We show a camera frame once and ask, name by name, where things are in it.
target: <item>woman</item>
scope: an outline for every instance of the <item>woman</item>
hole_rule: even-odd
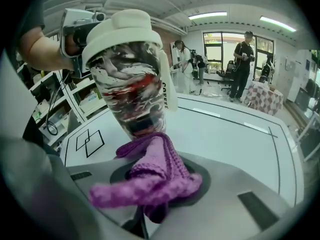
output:
[[[183,93],[192,94],[196,91],[196,86],[194,84],[194,77],[192,75],[193,67],[191,64],[190,50],[181,40],[175,41],[174,45],[180,51],[180,62],[182,63],[182,73],[184,82]]]
[[[262,72],[259,79],[259,82],[264,83],[265,80],[270,84],[271,82],[271,72],[275,72],[275,66],[273,64],[273,55],[268,54],[266,60],[262,63]]]

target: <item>person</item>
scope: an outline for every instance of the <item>person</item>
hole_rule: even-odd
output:
[[[260,83],[264,83],[265,80],[268,81],[268,84],[271,82],[271,72],[275,73],[275,66],[273,64],[273,55],[268,54],[266,60],[262,62],[262,72],[259,78]]]
[[[194,69],[191,62],[191,52],[181,40],[175,41],[174,45],[180,51],[180,62],[182,63],[183,73],[183,93],[193,94],[196,91],[196,86],[192,75]]]
[[[254,34],[247,31],[244,34],[244,41],[237,44],[233,56],[236,58],[235,67],[233,70],[233,82],[229,95],[230,102],[236,99],[242,103],[241,96],[246,87],[248,77],[250,74],[250,62],[255,61],[254,50],[250,46]]]
[[[197,86],[202,86],[205,83],[204,72],[206,70],[207,65],[204,62],[204,59],[202,58],[201,55],[197,54],[195,58],[196,58],[197,66],[199,68],[199,83],[197,83]]]
[[[72,71],[72,61],[61,54],[59,42],[45,37],[43,33],[45,27],[43,11],[43,0],[33,0],[21,20],[13,40],[5,47],[8,58],[13,67],[16,68],[16,51],[18,51],[22,59],[36,70],[67,69]],[[73,42],[72,36],[68,36],[66,39],[65,48],[70,55],[76,54],[79,50]],[[44,143],[43,135],[32,116],[25,128],[23,139],[42,147],[47,154],[58,155]]]

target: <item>hand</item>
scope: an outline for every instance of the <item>hand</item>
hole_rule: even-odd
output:
[[[74,42],[74,35],[70,34],[65,37],[65,52],[69,56],[77,55],[80,53],[80,48],[77,46],[77,44]]]

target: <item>ceiling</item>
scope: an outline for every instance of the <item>ceiling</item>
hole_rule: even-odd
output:
[[[308,21],[291,0],[45,0],[45,32],[59,28],[64,8],[103,8],[114,13],[123,9],[140,9],[150,16],[187,27],[188,31],[198,29],[233,28],[263,32],[266,36],[282,39],[304,49],[315,49],[315,42]],[[226,11],[227,16],[207,17],[190,20],[188,16]],[[265,16],[285,23],[296,32],[289,32],[274,24],[260,21]]]

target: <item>checkered tablecloth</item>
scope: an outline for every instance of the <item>checkered tablecloth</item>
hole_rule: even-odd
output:
[[[275,115],[282,109],[284,96],[281,92],[271,91],[261,82],[253,81],[249,86],[244,104],[254,110]]]

